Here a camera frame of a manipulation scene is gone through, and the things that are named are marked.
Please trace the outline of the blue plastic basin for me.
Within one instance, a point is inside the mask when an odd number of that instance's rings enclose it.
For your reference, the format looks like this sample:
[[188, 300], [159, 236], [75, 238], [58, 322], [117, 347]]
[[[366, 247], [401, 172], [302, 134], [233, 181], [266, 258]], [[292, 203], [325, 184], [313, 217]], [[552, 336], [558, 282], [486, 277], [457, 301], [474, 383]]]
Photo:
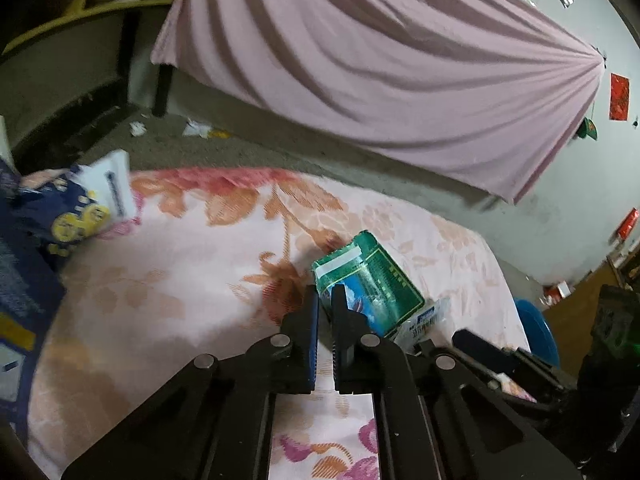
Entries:
[[526, 299], [516, 298], [514, 304], [523, 325], [530, 352], [544, 362], [559, 367], [558, 346], [542, 313]]

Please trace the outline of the floral pink quilt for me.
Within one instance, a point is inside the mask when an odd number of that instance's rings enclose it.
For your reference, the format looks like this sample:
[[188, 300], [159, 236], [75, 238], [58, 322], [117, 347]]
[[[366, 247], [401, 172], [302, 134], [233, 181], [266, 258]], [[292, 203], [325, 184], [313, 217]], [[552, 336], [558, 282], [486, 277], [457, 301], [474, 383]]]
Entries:
[[372, 233], [426, 299], [439, 333], [499, 347], [526, 336], [484, 238], [404, 200], [279, 169], [171, 169], [131, 178], [134, 220], [90, 238], [37, 365], [28, 448], [52, 479], [201, 353], [228, 358], [300, 306], [314, 260]]

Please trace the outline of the blue cardboard box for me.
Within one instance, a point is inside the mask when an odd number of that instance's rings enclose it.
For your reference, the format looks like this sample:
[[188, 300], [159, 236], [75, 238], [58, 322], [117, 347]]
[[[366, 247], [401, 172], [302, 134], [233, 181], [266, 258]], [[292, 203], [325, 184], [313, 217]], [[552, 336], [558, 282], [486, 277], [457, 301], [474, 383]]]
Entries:
[[1, 417], [22, 443], [36, 367], [64, 294], [40, 255], [1, 243]]

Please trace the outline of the navy yellow snack bag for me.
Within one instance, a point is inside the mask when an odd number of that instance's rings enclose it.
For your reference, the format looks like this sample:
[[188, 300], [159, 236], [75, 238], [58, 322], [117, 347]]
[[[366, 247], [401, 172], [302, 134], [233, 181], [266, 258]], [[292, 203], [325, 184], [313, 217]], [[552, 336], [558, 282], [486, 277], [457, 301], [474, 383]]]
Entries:
[[21, 188], [13, 211], [37, 249], [52, 261], [62, 261], [88, 238], [136, 218], [129, 169], [128, 153], [112, 151], [35, 188]]

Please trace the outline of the white paper scrap on floor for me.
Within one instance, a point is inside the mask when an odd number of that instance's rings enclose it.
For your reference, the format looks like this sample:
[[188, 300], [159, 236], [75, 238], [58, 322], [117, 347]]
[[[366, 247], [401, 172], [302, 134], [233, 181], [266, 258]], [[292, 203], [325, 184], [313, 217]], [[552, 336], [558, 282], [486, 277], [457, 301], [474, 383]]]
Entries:
[[183, 136], [198, 136], [202, 139], [208, 139], [213, 127], [206, 122], [197, 122], [193, 119], [186, 121], [186, 126], [183, 129]]

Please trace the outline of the red packet hanging on wall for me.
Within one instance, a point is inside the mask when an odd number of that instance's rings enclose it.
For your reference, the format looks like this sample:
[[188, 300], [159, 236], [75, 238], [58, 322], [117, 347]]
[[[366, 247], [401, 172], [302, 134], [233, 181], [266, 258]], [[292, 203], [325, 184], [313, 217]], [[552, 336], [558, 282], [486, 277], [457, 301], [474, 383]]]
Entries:
[[639, 218], [640, 210], [638, 208], [632, 208], [631, 211], [629, 211], [629, 214], [626, 215], [624, 220], [620, 222], [620, 225], [615, 231], [616, 238], [620, 242], [624, 242], [628, 238], [628, 236], [636, 226]]

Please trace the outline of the green cap on wall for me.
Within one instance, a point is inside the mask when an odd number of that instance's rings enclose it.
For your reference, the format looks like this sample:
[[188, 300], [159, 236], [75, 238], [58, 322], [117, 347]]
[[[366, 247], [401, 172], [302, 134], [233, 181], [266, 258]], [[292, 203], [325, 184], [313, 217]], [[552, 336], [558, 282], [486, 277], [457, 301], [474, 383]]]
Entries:
[[590, 118], [585, 117], [582, 120], [582, 123], [580, 124], [580, 126], [578, 127], [578, 130], [576, 131], [576, 136], [579, 139], [589, 138], [593, 141], [597, 141], [598, 140], [597, 127]]

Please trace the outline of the red paper wall poster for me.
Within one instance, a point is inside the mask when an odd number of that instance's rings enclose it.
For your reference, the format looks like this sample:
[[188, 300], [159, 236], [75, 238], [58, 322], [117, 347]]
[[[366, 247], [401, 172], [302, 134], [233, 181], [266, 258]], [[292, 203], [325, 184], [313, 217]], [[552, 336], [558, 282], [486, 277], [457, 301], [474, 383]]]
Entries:
[[608, 118], [616, 122], [626, 122], [629, 110], [629, 79], [617, 74], [610, 78], [610, 111]]

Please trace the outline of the pink sheet hung on wall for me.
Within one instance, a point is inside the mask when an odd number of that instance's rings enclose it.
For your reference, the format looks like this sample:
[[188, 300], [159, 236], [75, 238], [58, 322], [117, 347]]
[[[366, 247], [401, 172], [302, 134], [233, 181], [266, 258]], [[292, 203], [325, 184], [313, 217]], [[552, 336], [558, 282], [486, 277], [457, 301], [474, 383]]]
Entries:
[[510, 203], [604, 72], [524, 0], [175, 0], [151, 60]]

